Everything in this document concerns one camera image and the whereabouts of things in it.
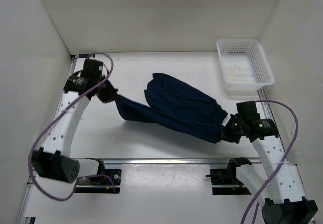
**garment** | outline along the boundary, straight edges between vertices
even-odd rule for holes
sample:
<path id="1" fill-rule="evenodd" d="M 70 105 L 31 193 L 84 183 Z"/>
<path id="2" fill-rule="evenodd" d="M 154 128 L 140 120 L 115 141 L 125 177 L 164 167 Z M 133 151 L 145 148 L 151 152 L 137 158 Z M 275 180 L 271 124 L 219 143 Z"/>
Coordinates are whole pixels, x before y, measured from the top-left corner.
<path id="1" fill-rule="evenodd" d="M 158 123 L 212 143 L 220 141 L 221 123 L 228 113 L 210 96 L 172 76 L 155 73 L 145 97 L 150 107 L 118 95 L 115 102 L 121 117 Z"/>

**white floor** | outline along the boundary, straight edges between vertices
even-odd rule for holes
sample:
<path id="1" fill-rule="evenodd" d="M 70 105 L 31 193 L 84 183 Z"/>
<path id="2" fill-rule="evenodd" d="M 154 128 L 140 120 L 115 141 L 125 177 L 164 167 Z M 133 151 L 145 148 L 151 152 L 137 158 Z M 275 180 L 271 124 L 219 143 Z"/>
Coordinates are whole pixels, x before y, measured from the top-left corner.
<path id="1" fill-rule="evenodd" d="M 152 73 L 162 72 L 196 87 L 217 100 L 228 113 L 236 113 L 236 103 L 259 99 L 257 92 L 242 98 L 229 96 L 223 87 L 216 52 L 112 53 L 115 61 L 111 83 L 131 100 L 146 103 L 144 89 Z M 82 69 L 78 59 L 75 71 Z M 258 111 L 264 117 L 259 104 Z M 213 159 L 234 157 L 258 159 L 245 138 L 239 144 L 211 144 L 156 124 L 125 122 L 114 103 L 93 98 L 74 136 L 71 157 L 104 159 Z M 25 216 L 39 223 L 239 223 L 250 195 L 213 196 L 209 165 L 189 169 L 168 166 L 156 175 L 148 165 L 124 165 L 120 194 L 75 194 L 66 202 L 55 202 L 33 188 Z M 52 194 L 66 196 L 71 185 L 41 179 Z M 246 223 L 251 223 L 253 210 Z M 261 213 L 257 223 L 263 223 Z"/>
<path id="2" fill-rule="evenodd" d="M 115 62 L 111 83 L 121 95 L 136 102 L 146 104 L 144 90 L 155 72 L 174 76 L 210 95 L 229 114 L 237 112 L 236 103 L 259 99 L 257 92 L 242 98 L 225 92 L 216 52 L 112 53 L 111 56 Z M 110 66 L 104 56 L 97 58 Z M 83 62 L 84 58 L 77 60 L 75 71 L 83 68 Z M 261 104 L 258 111 L 264 116 Z M 114 102 L 103 104 L 95 97 L 79 123 L 71 157 L 228 159 L 258 155 L 245 138 L 239 144 L 212 144 L 157 124 L 126 122 Z"/>

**mesh basket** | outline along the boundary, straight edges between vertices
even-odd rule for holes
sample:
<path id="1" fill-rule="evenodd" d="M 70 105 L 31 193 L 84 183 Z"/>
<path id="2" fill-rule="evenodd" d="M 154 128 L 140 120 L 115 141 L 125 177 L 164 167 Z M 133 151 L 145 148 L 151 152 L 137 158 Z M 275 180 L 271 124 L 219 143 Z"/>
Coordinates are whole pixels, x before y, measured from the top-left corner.
<path id="1" fill-rule="evenodd" d="M 250 92 L 274 83 L 274 77 L 260 43 L 249 39 L 217 41 L 226 89 Z"/>

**white wall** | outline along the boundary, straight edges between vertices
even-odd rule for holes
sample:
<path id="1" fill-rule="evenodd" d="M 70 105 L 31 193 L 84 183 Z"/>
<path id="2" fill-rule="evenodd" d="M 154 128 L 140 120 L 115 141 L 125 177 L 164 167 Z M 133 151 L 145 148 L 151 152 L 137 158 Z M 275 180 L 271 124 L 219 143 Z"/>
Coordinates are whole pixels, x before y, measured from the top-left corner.
<path id="1" fill-rule="evenodd" d="M 275 83 L 265 89 L 269 99 L 295 110 L 300 131 L 289 160 L 298 165 L 306 193 L 315 199 L 323 221 L 323 0 L 281 0 L 261 43 Z M 295 124 L 289 112 L 272 106 L 287 146 Z"/>
<path id="2" fill-rule="evenodd" d="M 42 0 L 71 54 L 214 51 L 257 38 L 278 0 Z"/>
<path id="3" fill-rule="evenodd" d="M 40 0 L 0 0 L 0 223 L 15 223 L 32 141 L 55 112 L 71 59 Z"/>

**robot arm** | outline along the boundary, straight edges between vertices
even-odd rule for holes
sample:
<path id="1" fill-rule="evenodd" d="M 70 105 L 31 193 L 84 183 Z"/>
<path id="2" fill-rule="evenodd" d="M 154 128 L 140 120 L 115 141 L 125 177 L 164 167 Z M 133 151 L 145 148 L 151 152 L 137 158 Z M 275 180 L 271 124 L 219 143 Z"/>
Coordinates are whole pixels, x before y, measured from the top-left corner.
<path id="1" fill-rule="evenodd" d="M 231 115 L 225 126 L 222 138 L 236 143 L 239 143 L 241 136 L 249 138 L 269 178 L 284 156 L 280 141 L 270 139 L 278 137 L 276 125 L 271 119 L 260 119 L 254 101 L 239 103 L 237 109 L 238 113 Z M 308 201 L 296 186 L 291 168 L 284 161 L 270 185 L 265 187 L 257 199 L 266 224 L 309 223 L 317 212 L 315 201 Z M 231 179 L 242 182 L 253 195 L 265 183 L 246 158 L 232 159 L 228 164 L 228 173 Z"/>
<path id="2" fill-rule="evenodd" d="M 79 95 L 104 79 L 102 69 L 103 62 L 85 60 L 83 70 L 68 78 L 57 115 Z M 106 81 L 98 89 L 81 98 L 52 127 L 43 145 L 32 155 L 32 164 L 41 177 L 72 183 L 78 177 L 101 174 L 100 160 L 70 159 L 71 145 L 78 123 L 91 98 L 96 95 L 103 103 L 108 103 L 114 100 L 117 91 Z"/>

